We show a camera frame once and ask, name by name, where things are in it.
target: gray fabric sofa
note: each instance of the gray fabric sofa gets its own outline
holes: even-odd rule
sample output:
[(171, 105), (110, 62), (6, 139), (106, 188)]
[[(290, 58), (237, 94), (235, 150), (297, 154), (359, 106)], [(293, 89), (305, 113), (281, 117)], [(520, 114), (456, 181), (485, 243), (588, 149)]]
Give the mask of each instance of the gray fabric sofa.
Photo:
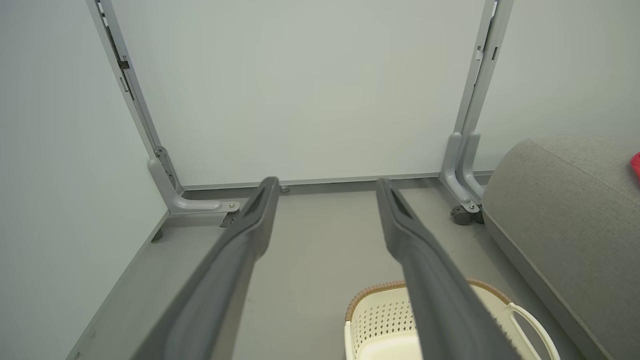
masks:
[(640, 138), (525, 140), (483, 197), (487, 229), (587, 359), (640, 359)]

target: floor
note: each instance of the floor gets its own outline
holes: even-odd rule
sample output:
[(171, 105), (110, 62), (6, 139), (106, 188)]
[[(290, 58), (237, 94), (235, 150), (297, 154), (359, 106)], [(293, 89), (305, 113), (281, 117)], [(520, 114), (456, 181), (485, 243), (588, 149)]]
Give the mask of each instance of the floor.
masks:
[[(436, 179), (396, 181), (463, 275), (486, 281), (529, 310), (563, 359), (581, 359), (483, 225), (460, 226)], [(258, 260), (234, 360), (344, 359), (344, 315), (362, 289), (403, 279), (385, 248), (374, 183), (292, 186), (278, 202), (269, 249)], [(245, 201), (246, 190), (189, 192)], [(127, 270), (96, 319), (81, 359), (127, 359), (223, 231), (220, 216), (169, 218), (164, 237)]]

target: hinge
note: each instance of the hinge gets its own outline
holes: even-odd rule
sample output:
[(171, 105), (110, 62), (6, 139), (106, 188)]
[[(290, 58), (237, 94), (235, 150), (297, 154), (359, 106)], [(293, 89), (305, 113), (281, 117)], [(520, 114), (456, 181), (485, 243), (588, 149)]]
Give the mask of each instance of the hinge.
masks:
[(162, 167), (164, 168), (166, 175), (169, 177), (175, 192), (178, 194), (182, 193), (182, 187), (178, 182), (178, 178), (175, 176), (175, 171), (173, 170), (173, 165), (171, 164), (171, 159), (169, 158), (169, 154), (166, 149), (162, 145), (157, 145), (154, 147), (154, 153), (158, 160), (160, 160), (160, 163), (162, 163)]

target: white partition panel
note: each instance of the white partition panel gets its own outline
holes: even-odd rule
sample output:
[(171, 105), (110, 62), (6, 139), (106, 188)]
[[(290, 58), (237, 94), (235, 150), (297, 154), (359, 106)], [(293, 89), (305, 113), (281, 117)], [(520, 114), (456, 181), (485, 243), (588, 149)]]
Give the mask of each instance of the white partition panel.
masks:
[(64, 359), (166, 206), (87, 4), (0, 34), (0, 359)]
[(638, 14), (636, 0), (515, 1), (475, 169), (493, 170), (525, 138), (640, 134)]
[(111, 2), (187, 186), (439, 172), (484, 6)]

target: metal frame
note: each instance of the metal frame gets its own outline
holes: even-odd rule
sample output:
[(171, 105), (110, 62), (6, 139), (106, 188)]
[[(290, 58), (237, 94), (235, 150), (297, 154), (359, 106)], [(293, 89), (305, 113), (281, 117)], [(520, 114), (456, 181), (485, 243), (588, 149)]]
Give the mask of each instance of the metal frame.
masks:
[[(218, 200), (189, 200), (182, 197), (184, 190), (180, 185), (177, 174), (173, 169), (171, 160), (167, 150), (161, 145), (160, 137), (156, 131), (151, 114), (145, 98), (142, 95), (140, 82), (136, 77), (133, 63), (124, 37), (120, 31), (118, 20), (111, 4), (111, 0), (87, 0), (90, 10), (94, 12), (91, 3), (95, 5), (95, 9), (101, 17), (106, 19), (108, 25), (100, 21), (100, 25), (96, 23), (100, 37), (103, 38), (103, 46), (108, 56), (113, 55), (120, 67), (120, 83), (125, 93), (129, 93), (131, 101), (125, 95), (125, 100), (131, 110), (131, 115), (136, 121), (140, 137), (142, 137), (145, 147), (150, 155), (148, 163), (149, 172), (151, 173), (160, 194), (164, 199), (169, 212), (172, 215), (183, 215), (193, 213), (228, 213), (236, 212), (240, 209), (238, 202), (221, 202)], [(108, 45), (104, 43), (104, 38), (108, 38)]]
[(488, 3), (489, 1), (485, 4), (483, 21), (480, 23), (477, 39), (477, 42), (483, 39), (482, 45), (478, 47), (478, 49), (482, 49), (482, 53), (474, 56), (469, 68), (460, 112), (454, 132), (449, 137), (440, 172), (440, 180), (469, 213), (480, 211), (478, 205), (480, 205), (484, 193), (483, 187), (476, 181), (473, 173), (474, 159), (480, 143), (480, 133), (475, 131), (476, 125), (491, 83), (495, 64), (498, 61), (513, 7), (513, 0), (496, 1), (495, 15), (487, 20), (485, 16), (487, 15)]

